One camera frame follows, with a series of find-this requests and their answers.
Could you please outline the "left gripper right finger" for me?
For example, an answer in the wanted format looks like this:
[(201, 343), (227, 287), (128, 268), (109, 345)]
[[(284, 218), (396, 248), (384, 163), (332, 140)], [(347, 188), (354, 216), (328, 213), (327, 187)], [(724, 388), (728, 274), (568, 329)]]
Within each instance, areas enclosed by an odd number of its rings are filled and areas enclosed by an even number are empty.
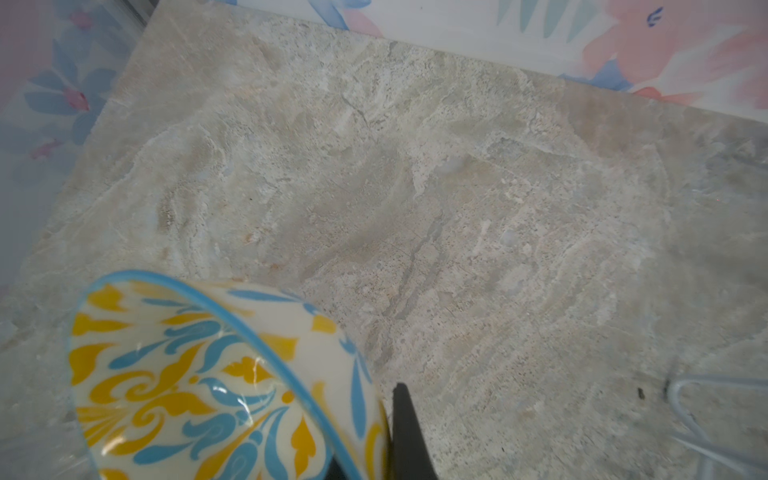
[(396, 480), (437, 480), (438, 476), (423, 437), (405, 383), (393, 390), (392, 460)]

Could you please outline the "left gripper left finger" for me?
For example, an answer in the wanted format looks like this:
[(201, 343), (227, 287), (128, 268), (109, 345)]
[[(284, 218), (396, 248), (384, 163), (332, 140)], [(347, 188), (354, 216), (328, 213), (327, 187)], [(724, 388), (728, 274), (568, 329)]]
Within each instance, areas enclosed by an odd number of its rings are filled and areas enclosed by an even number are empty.
[(329, 462), (324, 480), (347, 480), (347, 477), (335, 458)]

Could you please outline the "white wire dish rack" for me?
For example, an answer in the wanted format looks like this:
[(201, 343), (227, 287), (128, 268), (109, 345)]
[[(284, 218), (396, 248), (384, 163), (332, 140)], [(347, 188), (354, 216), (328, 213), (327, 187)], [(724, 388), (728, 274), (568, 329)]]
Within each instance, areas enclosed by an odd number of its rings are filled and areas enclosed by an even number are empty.
[(695, 479), (767, 477), (767, 380), (680, 374), (664, 398), (681, 428), (671, 438), (696, 456)]

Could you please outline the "yellow blue floral bowl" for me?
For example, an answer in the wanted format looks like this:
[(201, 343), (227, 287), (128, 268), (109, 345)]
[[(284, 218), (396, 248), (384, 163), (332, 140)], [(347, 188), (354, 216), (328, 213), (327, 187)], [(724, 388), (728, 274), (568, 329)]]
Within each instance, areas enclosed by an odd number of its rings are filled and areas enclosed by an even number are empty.
[(128, 270), (83, 295), (76, 417), (103, 479), (392, 477), (381, 395), (342, 327), (285, 291)]

